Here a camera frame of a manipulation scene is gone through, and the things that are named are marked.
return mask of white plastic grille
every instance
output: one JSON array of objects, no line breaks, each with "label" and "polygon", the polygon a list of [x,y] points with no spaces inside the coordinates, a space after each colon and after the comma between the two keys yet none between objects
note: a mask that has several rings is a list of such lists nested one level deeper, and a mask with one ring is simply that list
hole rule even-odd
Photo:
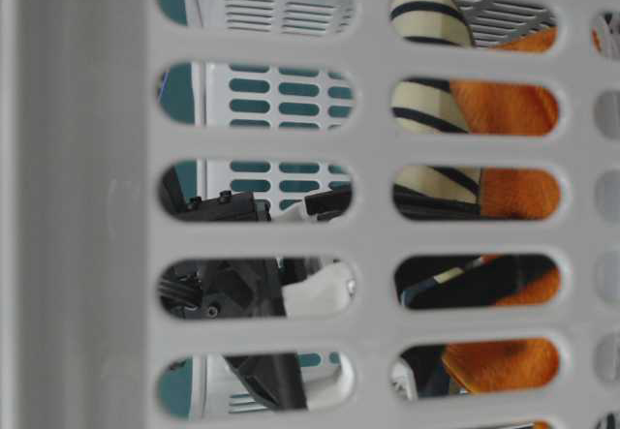
[{"label": "white plastic grille", "polygon": [[[347,128],[334,134],[290,134],[279,130],[180,128],[151,109],[149,181],[181,157],[208,155],[227,160],[269,157],[270,162],[303,162],[308,151],[327,163],[350,169],[358,198],[348,218],[312,229],[239,225],[191,227],[166,219],[153,199],[149,208],[147,272],[156,282],[163,267],[183,257],[298,255],[339,252],[352,259],[360,295],[351,309],[329,321],[265,320],[260,324],[203,324],[167,321],[153,298],[147,309],[148,350],[145,395],[161,369],[180,352],[266,352],[342,350],[357,371],[353,398],[339,409],[316,414],[278,414],[252,421],[255,429],[296,427],[493,427],[511,421],[549,421],[554,429],[593,427],[617,407],[618,389],[600,382],[593,370],[597,343],[617,328],[618,311],[604,306],[593,287],[593,266],[617,226],[605,221],[593,202],[595,183],[617,165],[617,150],[601,138],[593,104],[609,89],[620,87],[617,66],[590,45],[590,22],[601,8],[617,0],[536,1],[557,9],[564,26],[552,55],[525,56],[484,50],[449,50],[403,44],[390,29],[391,0],[359,0],[356,24],[341,38],[325,43],[302,38],[218,30],[179,31],[155,9],[149,19],[148,81],[171,60],[217,59],[235,63],[329,66],[351,76],[356,109]],[[466,77],[542,84],[558,93],[562,128],[550,138],[413,137],[399,134],[389,116],[390,91],[411,74]],[[467,166],[543,167],[558,176],[565,198],[558,213],[539,223],[413,225],[394,211],[390,185],[410,163]],[[549,305],[518,312],[471,310],[413,315],[401,311],[391,295],[394,267],[413,254],[515,252],[542,250],[557,260],[565,287]],[[405,406],[388,384],[388,369],[405,347],[447,341],[474,341],[543,336],[562,357],[558,377],[546,388],[502,395],[420,402]],[[145,398],[147,424],[177,428]],[[211,427],[229,424],[213,421]]]}]

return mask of striped fabric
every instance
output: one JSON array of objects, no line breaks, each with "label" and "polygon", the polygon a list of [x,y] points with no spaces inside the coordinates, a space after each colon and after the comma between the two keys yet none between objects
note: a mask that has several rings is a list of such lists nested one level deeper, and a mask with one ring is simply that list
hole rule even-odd
[{"label": "striped fabric", "polygon": [[[472,46],[472,32],[452,0],[394,0],[392,23],[403,38],[422,44]],[[467,134],[469,129],[450,83],[428,77],[400,82],[392,98],[398,123],[414,134]],[[408,166],[396,184],[429,197],[478,201],[481,170]]]}]

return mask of teal slot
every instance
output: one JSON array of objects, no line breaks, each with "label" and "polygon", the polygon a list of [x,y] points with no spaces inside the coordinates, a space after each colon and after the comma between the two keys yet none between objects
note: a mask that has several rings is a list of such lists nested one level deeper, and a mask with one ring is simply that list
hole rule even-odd
[{"label": "teal slot", "polygon": [[310,103],[281,103],[280,112],[294,116],[316,116],[319,114],[319,107]]},{"label": "teal slot", "polygon": [[319,129],[319,124],[313,122],[283,122],[280,129]]},{"label": "teal slot", "polygon": [[348,87],[330,87],[327,90],[327,95],[331,98],[337,98],[340,100],[352,100],[353,91]]},{"label": "teal slot", "polygon": [[256,127],[268,129],[269,123],[259,119],[233,119],[231,121],[231,127]]},{"label": "teal slot", "polygon": [[282,163],[280,170],[288,174],[316,174],[319,172],[319,165],[316,163]]},{"label": "teal slot", "polygon": [[271,106],[263,100],[232,100],[231,110],[234,112],[253,112],[265,114]]},{"label": "teal slot", "polygon": [[268,192],[271,184],[261,179],[236,179],[231,182],[231,190],[234,192]]},{"label": "teal slot", "polygon": [[279,71],[282,76],[316,77],[319,75],[319,71],[312,69],[280,68]]},{"label": "teal slot", "polygon": [[306,193],[319,190],[319,182],[313,180],[283,180],[280,190],[286,193]]},{"label": "teal slot", "polygon": [[316,97],[319,95],[319,87],[312,83],[283,82],[279,87],[282,95],[294,95],[298,97]]},{"label": "teal slot", "polygon": [[233,92],[267,93],[269,82],[265,80],[252,80],[251,78],[234,78],[229,83]]},{"label": "teal slot", "polygon": [[329,107],[330,117],[349,117],[351,114],[351,107]]},{"label": "teal slot", "polygon": [[271,164],[267,161],[233,161],[231,170],[234,172],[269,172]]}]

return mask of fabric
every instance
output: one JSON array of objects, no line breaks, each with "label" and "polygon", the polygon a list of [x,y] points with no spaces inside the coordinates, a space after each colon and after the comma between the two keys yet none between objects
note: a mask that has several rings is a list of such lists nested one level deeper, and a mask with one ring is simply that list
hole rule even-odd
[{"label": "fabric", "polygon": [[[543,52],[555,41],[549,29],[497,49]],[[455,100],[473,133],[543,136],[558,121],[555,99],[543,88],[531,85],[450,83]],[[544,219],[560,200],[560,189],[546,172],[528,169],[488,169],[481,180],[482,214],[512,219]],[[529,284],[497,305],[544,303],[558,291],[557,269]],[[443,355],[448,372],[473,393],[542,386],[553,379],[559,357],[544,339],[476,344],[452,344]],[[537,423],[537,429],[546,424]]]},{"label": "fabric", "polygon": [[[471,30],[452,0],[394,0],[391,20],[396,32],[413,43],[472,46]],[[392,111],[414,134],[467,134],[469,127],[450,91],[450,83],[427,77],[401,81]],[[478,200],[481,171],[476,168],[407,166],[396,184],[429,197],[468,203]]]}]

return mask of white plastic piece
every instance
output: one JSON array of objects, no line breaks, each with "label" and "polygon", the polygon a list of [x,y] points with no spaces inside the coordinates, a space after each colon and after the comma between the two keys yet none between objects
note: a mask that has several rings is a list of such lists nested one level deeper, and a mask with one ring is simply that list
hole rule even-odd
[{"label": "white plastic piece", "polygon": [[282,213],[271,218],[272,223],[300,223],[317,221],[316,216],[310,216],[306,205],[303,202],[292,204]]},{"label": "white plastic piece", "polygon": [[282,289],[287,316],[308,317],[330,315],[351,303],[350,290],[355,282],[350,267],[344,262],[330,264],[303,282]]},{"label": "white plastic piece", "polygon": [[391,370],[391,382],[396,393],[405,400],[418,400],[416,377],[404,359],[399,358]]},{"label": "white plastic piece", "polygon": [[[187,22],[191,27],[215,28],[256,33],[257,30],[273,33],[296,34],[297,37],[328,36],[342,32],[351,23],[354,8],[353,0],[185,0]],[[308,17],[307,12],[318,13]],[[303,22],[291,24],[293,19],[302,18]],[[321,71],[316,77],[295,77],[281,74],[277,67],[270,67],[266,73],[233,72],[224,63],[208,63],[192,60],[192,90],[194,93],[195,123],[197,126],[230,125],[234,119],[260,119],[267,121],[272,128],[278,128],[282,122],[313,123],[320,129],[339,126],[345,118],[331,117],[330,107],[348,107],[352,100],[334,99],[328,95],[330,87],[350,87],[345,80],[331,77],[327,71]],[[264,80],[269,83],[268,93],[232,92],[230,81],[233,78]],[[319,106],[320,113],[314,117],[283,115],[278,110],[282,102],[305,103],[307,98],[283,95],[278,91],[282,82],[311,83],[319,87],[320,93],[312,98],[312,103]],[[266,114],[233,113],[230,110],[232,99],[266,100],[271,109]],[[285,199],[301,199],[303,193],[285,193],[279,183],[283,180],[312,180],[320,184],[320,191],[329,190],[333,181],[349,180],[328,171],[328,166],[321,165],[316,174],[286,174],[278,170],[277,163],[271,163],[271,170],[266,173],[248,175],[233,171],[229,161],[197,160],[197,190],[203,198],[217,197],[222,190],[229,189],[235,179],[268,180],[271,188],[260,194],[260,198],[271,203],[271,216],[282,212],[280,202]]]},{"label": "white plastic piece", "polygon": [[329,378],[304,383],[308,410],[333,407],[351,395],[356,378],[353,365],[340,355],[339,372]]},{"label": "white plastic piece", "polygon": [[192,394],[190,400],[190,419],[204,417],[206,406],[206,361],[204,356],[192,356]]}]

